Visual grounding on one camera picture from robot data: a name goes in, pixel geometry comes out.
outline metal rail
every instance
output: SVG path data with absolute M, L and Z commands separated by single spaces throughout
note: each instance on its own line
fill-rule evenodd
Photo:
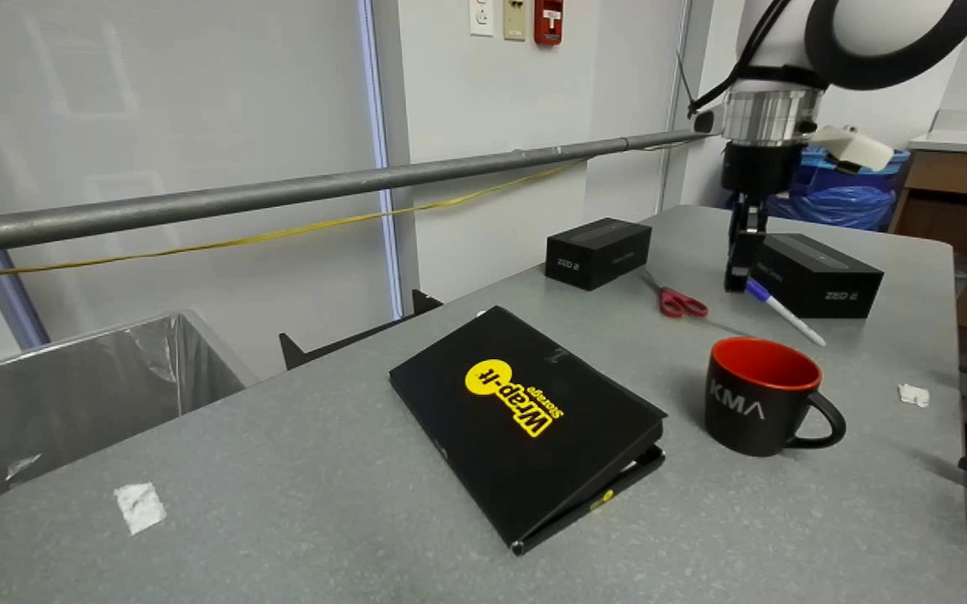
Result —
M 0 215 L 0 247 L 60 241 L 60 238 L 86 238 L 101 232 L 128 232 L 168 220 L 194 220 L 212 215 L 238 215 L 280 203 L 304 203 L 384 188 L 409 188 L 426 181 L 450 181 L 490 170 L 513 170 L 513 167 L 539 167 L 539 164 L 562 164 L 562 160 L 589 160 L 598 154 L 622 154 L 622 151 L 649 151 L 678 142 L 698 142 L 698 130 L 661 130 L 661 135 L 638 135 L 638 136 L 608 136 L 608 142 L 586 142 L 586 145 L 557 145 L 557 148 L 529 148 L 510 154 L 481 154 L 481 157 L 458 157 L 458 160 L 430 160 L 430 164 L 399 164 L 399 167 L 375 167 L 375 170 L 351 170 L 351 175 L 318 175 L 318 177 L 295 177 L 295 181 L 268 181 L 268 184 L 238 184 L 220 192 L 180 192 L 180 193 L 155 193 L 155 196 L 124 196 L 124 202 L 101 202 L 101 203 L 74 203 L 74 209 L 50 209 L 50 212 L 17 212 Z

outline mug handle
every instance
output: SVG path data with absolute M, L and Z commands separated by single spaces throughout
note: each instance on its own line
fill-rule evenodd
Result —
M 790 447 L 792 449 L 823 449 L 823 447 L 839 441 L 846 437 L 846 416 L 823 391 L 811 391 L 811 405 L 818 405 L 827 416 L 831 437 L 823 437 L 823 439 L 792 437 Z

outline gray bin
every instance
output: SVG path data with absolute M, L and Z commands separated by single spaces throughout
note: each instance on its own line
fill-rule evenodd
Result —
M 238 390 L 192 315 L 0 363 L 0 493 Z

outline yellow logo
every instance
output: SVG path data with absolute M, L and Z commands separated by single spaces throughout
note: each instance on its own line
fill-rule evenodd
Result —
M 532 439 L 543 437 L 549 425 L 565 416 L 565 409 L 553 405 L 543 390 L 513 381 L 513 365 L 505 358 L 481 358 L 464 372 L 464 385 L 475 397 L 502 399 Z

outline white sticker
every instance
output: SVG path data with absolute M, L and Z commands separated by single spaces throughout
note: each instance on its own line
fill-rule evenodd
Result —
M 915 381 L 900 381 L 900 385 L 897 385 L 897 397 L 900 397 L 900 402 L 919 405 L 919 409 L 932 402 L 932 391 L 919 390 L 919 385 L 915 385 Z
M 151 482 L 124 482 L 115 490 L 128 532 L 146 532 L 168 516 Z

